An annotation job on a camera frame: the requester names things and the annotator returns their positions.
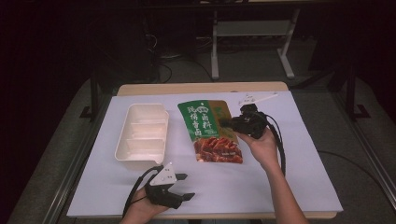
plastic food container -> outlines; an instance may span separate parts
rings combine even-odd
[[[116,149],[116,159],[133,170],[163,164],[169,114],[162,104],[131,105]]]

table surface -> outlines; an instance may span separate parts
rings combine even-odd
[[[263,96],[274,91],[277,97],[256,105],[279,124],[286,153],[286,178],[296,200],[307,217],[336,216],[342,206],[292,95],[281,82],[122,86],[111,100],[67,215],[120,217],[134,182],[144,172],[128,170],[114,157],[126,112],[131,104],[162,103],[170,115],[164,164],[171,161],[177,173],[188,175],[170,190],[196,194],[178,209],[169,209],[156,218],[274,218],[268,180],[248,146],[239,143],[243,164],[196,161],[177,109],[177,104],[191,100],[224,100],[232,115],[238,116],[237,102],[247,94]]]

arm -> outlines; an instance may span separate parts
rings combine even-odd
[[[152,204],[146,197],[145,188],[136,192],[132,202],[143,198],[142,200],[132,203],[122,219],[121,224],[143,224],[149,222],[157,214],[164,212],[168,207]]]
[[[260,139],[254,139],[242,133],[237,135],[247,143],[253,157],[268,175],[276,222],[279,224],[308,223],[291,192],[285,176],[282,174],[277,160],[276,141],[271,131],[266,129]]]

human hand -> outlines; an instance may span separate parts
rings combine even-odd
[[[243,133],[236,133],[236,135],[247,143],[254,159],[260,163],[266,172],[273,168],[280,168],[277,160],[276,140],[270,129],[265,128],[262,137],[259,139]]]
[[[147,223],[154,216],[168,209],[168,207],[151,203],[151,201],[146,198],[145,188],[136,191],[131,203],[125,217],[121,221],[122,224]]]

package label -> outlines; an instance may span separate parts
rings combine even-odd
[[[220,119],[232,118],[226,102],[198,100],[177,107],[186,123],[198,161],[243,162],[235,133],[219,125]]]

